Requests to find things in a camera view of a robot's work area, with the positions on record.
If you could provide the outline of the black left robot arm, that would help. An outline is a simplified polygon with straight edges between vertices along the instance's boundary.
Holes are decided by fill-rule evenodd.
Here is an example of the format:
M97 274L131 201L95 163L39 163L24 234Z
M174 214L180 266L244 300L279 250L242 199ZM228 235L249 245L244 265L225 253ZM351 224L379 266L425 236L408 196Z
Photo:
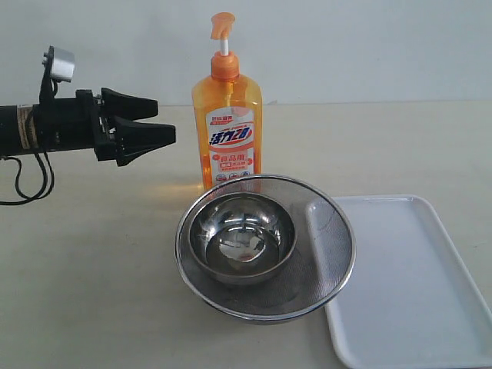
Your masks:
M98 161L122 167L176 142L175 126L148 122L157 115L157 101L110 88L103 88L100 95L78 90L73 98L3 106L1 154L91 149Z

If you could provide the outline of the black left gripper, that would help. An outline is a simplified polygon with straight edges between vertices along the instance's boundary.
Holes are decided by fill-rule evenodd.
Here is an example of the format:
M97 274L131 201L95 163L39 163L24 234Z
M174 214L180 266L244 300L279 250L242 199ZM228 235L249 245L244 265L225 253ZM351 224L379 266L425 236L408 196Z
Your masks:
M174 125L130 120L158 115L158 101L102 88L94 96L78 90L74 98L56 98L43 89L33 109L32 150L40 153L92 148L98 161L126 166L148 152L176 142ZM109 131L114 127L115 134Z

